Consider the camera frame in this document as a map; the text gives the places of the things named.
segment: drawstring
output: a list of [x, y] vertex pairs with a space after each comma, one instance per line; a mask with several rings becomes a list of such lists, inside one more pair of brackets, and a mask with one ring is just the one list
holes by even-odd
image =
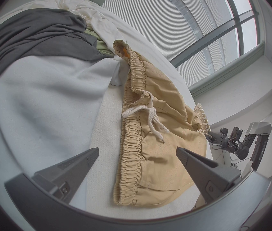
[[122, 117], [123, 118], [129, 117], [131, 114], [137, 112], [138, 110], [148, 110], [149, 111], [148, 125], [149, 125], [149, 128], [150, 128], [151, 132], [154, 133], [155, 136], [160, 138], [163, 141], [163, 143], [165, 143], [165, 141], [163, 139], [163, 136], [161, 135], [160, 132], [156, 131], [156, 129], [154, 128], [152, 122], [155, 123], [155, 125], [157, 126], [157, 129], [159, 131], [161, 131], [161, 132], [169, 133], [169, 130], [159, 121], [159, 119], [157, 117], [156, 109], [153, 107], [153, 95], [152, 95], [152, 93], [149, 92], [149, 91], [145, 91], [145, 90], [143, 92], [146, 92], [146, 93], [148, 93], [150, 95], [150, 101], [149, 101], [148, 106], [146, 106], [146, 105], [137, 105], [137, 106], [134, 106], [132, 108], [129, 108], [129, 109], [127, 109], [126, 111], [124, 111], [122, 113]]

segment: dark gray garment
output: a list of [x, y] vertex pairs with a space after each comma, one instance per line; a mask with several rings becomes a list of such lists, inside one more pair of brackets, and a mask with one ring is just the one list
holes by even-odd
[[62, 9], [30, 9], [14, 15], [0, 25], [0, 75], [25, 56], [113, 58], [97, 50], [97, 38], [84, 33], [86, 28], [81, 16]]

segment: white drawstring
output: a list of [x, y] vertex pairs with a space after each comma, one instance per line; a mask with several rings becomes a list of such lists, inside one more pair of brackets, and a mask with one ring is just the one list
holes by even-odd
[[156, 129], [154, 128], [152, 122], [155, 123], [155, 125], [157, 126], [157, 129], [159, 131], [161, 131], [161, 132], [169, 133], [169, 130], [159, 121], [159, 119], [157, 117], [156, 109], [153, 107], [153, 95], [152, 95], [152, 93], [149, 92], [149, 91], [145, 91], [145, 90], [143, 92], [146, 92], [146, 93], [148, 93], [150, 95], [150, 101], [149, 101], [148, 106], [146, 106], [146, 105], [137, 105], [137, 106], [131, 107], [131, 108], [127, 109], [126, 111], [124, 111], [122, 113], [122, 117], [123, 118], [129, 117], [131, 114], [137, 112], [138, 110], [148, 110], [149, 111], [148, 125], [149, 125], [149, 128], [150, 128], [151, 132], [154, 133], [155, 136], [160, 138], [163, 141], [163, 143], [165, 143], [165, 141], [163, 139], [163, 136], [161, 135], [160, 132], [156, 131]]

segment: orange tag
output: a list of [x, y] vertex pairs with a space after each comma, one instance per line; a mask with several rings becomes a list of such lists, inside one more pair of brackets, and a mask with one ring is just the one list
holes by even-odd
[[123, 48], [123, 52], [124, 52], [124, 56], [130, 58], [130, 55], [129, 55], [129, 53], [127, 53], [127, 50], [125, 47]]

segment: green garment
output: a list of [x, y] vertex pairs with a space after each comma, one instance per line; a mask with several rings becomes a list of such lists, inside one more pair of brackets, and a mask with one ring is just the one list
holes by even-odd
[[92, 29], [91, 25], [87, 25], [87, 29], [84, 31], [87, 34], [93, 35], [97, 37], [97, 45], [96, 48], [105, 55], [114, 56], [115, 54], [111, 52], [110, 49], [107, 48], [105, 42], [100, 38], [100, 36]]

